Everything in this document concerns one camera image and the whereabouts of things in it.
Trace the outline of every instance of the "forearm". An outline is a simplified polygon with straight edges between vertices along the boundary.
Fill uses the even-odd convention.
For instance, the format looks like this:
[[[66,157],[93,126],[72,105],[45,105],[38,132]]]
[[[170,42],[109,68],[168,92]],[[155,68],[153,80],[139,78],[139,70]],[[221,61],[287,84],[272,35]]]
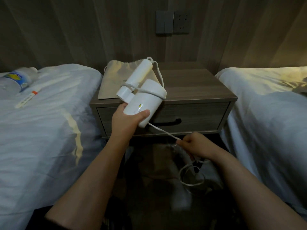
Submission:
[[[307,223],[234,156],[221,149],[213,161],[250,229],[307,229]]]
[[[111,137],[46,218],[69,229],[100,229],[125,149],[124,142]]]

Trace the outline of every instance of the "left hand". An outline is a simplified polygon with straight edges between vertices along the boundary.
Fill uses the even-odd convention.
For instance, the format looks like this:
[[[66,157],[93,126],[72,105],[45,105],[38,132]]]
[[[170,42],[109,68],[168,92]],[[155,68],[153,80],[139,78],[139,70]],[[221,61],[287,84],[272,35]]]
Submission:
[[[150,115],[150,110],[144,110],[136,115],[124,114],[126,103],[120,104],[112,117],[111,138],[128,143],[132,138],[138,124]]]

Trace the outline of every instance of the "bottle label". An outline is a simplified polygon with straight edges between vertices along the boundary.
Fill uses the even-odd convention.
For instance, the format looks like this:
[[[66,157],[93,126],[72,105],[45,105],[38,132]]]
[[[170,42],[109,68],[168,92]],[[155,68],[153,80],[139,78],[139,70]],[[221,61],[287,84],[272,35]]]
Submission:
[[[15,71],[13,71],[9,74],[6,74],[3,77],[6,77],[6,78],[9,78],[9,79],[16,81],[18,83],[18,85],[20,85],[20,87],[21,87],[20,92],[24,91],[24,89],[27,88],[28,85],[29,85],[27,78],[24,75],[22,75],[18,72],[15,72]]]

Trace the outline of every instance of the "drawer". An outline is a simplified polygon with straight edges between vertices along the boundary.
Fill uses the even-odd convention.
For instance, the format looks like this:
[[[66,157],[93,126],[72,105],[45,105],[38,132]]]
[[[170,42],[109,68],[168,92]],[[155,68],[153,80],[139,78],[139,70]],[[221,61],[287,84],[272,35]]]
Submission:
[[[150,123],[169,124],[169,126],[158,126],[171,134],[193,131],[217,131],[224,116],[229,102],[217,103],[195,103],[195,104],[169,104],[161,105]],[[112,115],[116,107],[97,108],[106,135],[111,135]],[[163,134],[151,126],[137,128],[134,135],[156,135]]]

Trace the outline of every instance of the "wood grain wall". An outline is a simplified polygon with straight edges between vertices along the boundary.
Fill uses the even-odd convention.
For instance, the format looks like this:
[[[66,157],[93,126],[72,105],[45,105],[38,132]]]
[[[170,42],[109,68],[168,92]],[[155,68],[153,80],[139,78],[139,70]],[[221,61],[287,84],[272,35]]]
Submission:
[[[192,11],[190,34],[155,35],[155,11]],[[0,0],[0,71],[112,59],[307,66],[307,0]]]

